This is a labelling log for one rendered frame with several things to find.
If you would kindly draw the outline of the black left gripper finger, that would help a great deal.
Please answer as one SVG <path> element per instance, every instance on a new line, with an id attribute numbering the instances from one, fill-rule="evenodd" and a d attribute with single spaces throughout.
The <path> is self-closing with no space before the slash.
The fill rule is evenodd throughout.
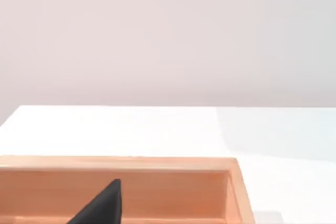
<path id="1" fill-rule="evenodd" d="M 67 224 L 121 224 L 121 180 L 114 179 Z"/>

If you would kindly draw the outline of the shallow salmon-coloured box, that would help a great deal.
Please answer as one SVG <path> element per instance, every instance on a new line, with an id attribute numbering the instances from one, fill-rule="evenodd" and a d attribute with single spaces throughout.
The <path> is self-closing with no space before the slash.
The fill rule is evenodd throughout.
<path id="1" fill-rule="evenodd" d="M 66 224 L 112 180 L 122 224 L 255 224 L 231 157 L 0 156 L 0 224 Z"/>

